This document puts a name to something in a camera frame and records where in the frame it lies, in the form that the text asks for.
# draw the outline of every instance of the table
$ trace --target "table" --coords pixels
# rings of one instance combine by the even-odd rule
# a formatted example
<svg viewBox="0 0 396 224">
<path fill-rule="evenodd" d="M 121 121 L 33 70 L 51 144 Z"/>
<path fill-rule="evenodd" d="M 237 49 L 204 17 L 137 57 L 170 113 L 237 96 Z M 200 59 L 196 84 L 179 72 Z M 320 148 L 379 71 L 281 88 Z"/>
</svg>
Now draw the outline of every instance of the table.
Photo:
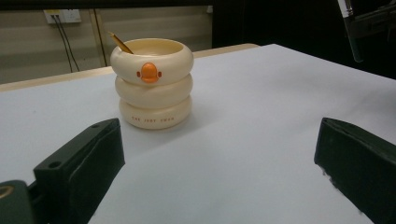
<svg viewBox="0 0 396 224">
<path fill-rule="evenodd" d="M 323 117 L 396 143 L 396 81 L 278 45 L 197 58 L 193 109 L 147 131 L 118 110 L 115 74 L 0 93 L 0 181 L 95 122 L 120 118 L 126 164 L 90 223 L 372 223 L 314 164 Z"/>
</svg>

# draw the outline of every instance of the wall socket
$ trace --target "wall socket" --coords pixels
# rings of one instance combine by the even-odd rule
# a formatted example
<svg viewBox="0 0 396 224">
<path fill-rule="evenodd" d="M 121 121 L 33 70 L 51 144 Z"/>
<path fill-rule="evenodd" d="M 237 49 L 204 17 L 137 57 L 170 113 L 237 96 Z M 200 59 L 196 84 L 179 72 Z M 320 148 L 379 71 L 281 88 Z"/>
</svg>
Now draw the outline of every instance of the wall socket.
<svg viewBox="0 0 396 224">
<path fill-rule="evenodd" d="M 61 23 L 81 22 L 78 9 L 46 9 L 44 10 L 44 15 L 48 24 L 55 23 L 51 16 L 59 16 Z"/>
</svg>

